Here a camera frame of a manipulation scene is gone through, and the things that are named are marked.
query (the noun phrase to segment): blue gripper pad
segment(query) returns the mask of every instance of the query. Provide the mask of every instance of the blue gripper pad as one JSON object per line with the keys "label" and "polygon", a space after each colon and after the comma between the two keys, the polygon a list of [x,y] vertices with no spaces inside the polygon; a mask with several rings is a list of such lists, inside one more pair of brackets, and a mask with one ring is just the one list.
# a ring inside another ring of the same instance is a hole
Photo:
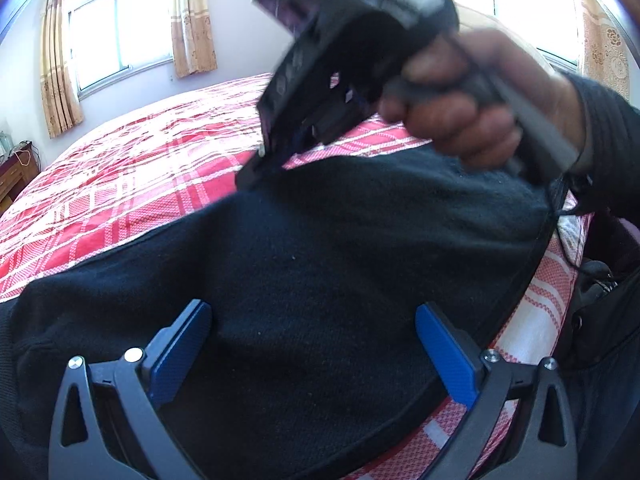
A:
{"label": "blue gripper pad", "polygon": [[418,307],[415,328],[451,398],[471,409],[484,377],[478,346],[434,304]]}
{"label": "blue gripper pad", "polygon": [[146,346],[141,372],[156,410],[174,400],[209,335],[211,323],[210,305],[192,300],[174,323],[161,329]]}

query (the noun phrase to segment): silver bolt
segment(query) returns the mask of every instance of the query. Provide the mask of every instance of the silver bolt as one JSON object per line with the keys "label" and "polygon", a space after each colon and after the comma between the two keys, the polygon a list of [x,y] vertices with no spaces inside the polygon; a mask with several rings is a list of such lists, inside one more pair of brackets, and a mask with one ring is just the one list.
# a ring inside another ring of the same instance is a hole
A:
{"label": "silver bolt", "polygon": [[558,370],[558,361],[552,357],[547,357],[543,360],[543,365],[547,370]]}
{"label": "silver bolt", "polygon": [[489,348],[482,353],[482,358],[489,363],[497,363],[501,357],[500,352],[495,348]]}
{"label": "silver bolt", "polygon": [[82,366],[82,361],[83,359],[79,355],[77,355],[76,357],[72,357],[71,359],[69,359],[68,366],[72,370],[76,370]]}
{"label": "silver bolt", "polygon": [[142,359],[144,352],[142,348],[129,348],[126,352],[124,352],[124,360],[127,363],[137,363]]}

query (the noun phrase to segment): device handle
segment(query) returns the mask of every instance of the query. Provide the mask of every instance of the device handle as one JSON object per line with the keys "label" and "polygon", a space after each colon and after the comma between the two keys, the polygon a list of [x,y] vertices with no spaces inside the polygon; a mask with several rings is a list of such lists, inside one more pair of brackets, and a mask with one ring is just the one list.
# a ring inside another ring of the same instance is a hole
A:
{"label": "device handle", "polygon": [[473,72],[446,88],[407,81],[398,76],[385,85],[384,93],[409,104],[430,101],[451,90],[471,95],[480,108],[507,104],[522,128],[522,141],[504,169],[534,186],[548,184],[568,172],[578,151],[531,102],[497,75]]}

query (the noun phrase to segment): patterned curtain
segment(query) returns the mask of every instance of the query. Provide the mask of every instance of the patterned curtain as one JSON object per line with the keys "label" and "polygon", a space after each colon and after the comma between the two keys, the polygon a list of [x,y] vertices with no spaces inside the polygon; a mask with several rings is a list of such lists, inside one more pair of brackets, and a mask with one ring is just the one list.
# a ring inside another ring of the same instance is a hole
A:
{"label": "patterned curtain", "polygon": [[171,35],[178,77],[218,68],[207,0],[172,0]]}
{"label": "patterned curtain", "polygon": [[40,88],[49,137],[60,136],[84,120],[68,62],[68,18],[64,0],[46,0],[42,17]]}
{"label": "patterned curtain", "polygon": [[580,0],[582,52],[578,60],[581,74],[614,89],[629,99],[629,67],[625,43],[619,31],[596,0]]}

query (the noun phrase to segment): bed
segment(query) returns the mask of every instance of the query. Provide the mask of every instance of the bed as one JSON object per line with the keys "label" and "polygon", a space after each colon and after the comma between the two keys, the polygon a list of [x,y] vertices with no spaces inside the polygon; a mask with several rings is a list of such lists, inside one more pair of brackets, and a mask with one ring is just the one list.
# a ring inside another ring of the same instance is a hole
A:
{"label": "bed", "polygon": [[[0,302],[35,278],[68,269],[234,192],[234,175],[261,140],[255,102],[268,75],[180,94],[107,122],[72,145],[22,192],[0,219]],[[379,156],[423,143],[373,117],[348,136],[290,161]],[[575,204],[567,197],[569,207]],[[568,253],[580,260],[588,218],[562,218]],[[511,361],[537,363],[558,340],[576,274],[553,236],[540,266],[495,341]],[[488,455],[506,434],[508,403]],[[404,442],[348,476],[413,480],[464,414],[451,399]]]}

